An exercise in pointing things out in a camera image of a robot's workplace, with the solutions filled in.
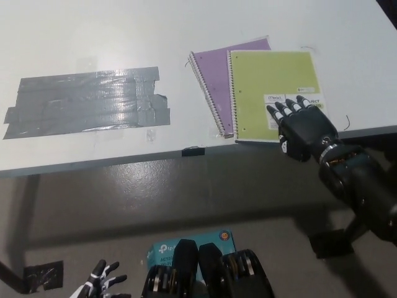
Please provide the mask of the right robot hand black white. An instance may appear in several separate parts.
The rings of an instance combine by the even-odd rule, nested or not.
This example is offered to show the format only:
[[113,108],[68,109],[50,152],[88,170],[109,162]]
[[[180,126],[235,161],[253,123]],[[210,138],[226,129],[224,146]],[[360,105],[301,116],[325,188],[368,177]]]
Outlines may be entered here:
[[299,162],[310,158],[320,161],[328,147],[341,143],[335,126],[328,117],[307,98],[286,99],[266,107],[279,127],[282,152]]

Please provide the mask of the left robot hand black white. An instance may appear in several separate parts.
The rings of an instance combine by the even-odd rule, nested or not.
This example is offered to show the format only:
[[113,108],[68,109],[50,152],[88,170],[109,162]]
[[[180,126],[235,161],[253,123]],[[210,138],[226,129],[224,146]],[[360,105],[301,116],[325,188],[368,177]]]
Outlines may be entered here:
[[115,284],[120,284],[127,280],[127,275],[121,275],[110,278],[111,272],[115,271],[120,266],[118,261],[107,264],[106,260],[100,260],[96,267],[90,273],[87,281],[80,285],[70,296],[70,298],[103,298],[103,297],[122,297],[131,298],[131,294],[112,294],[109,293],[109,288]]

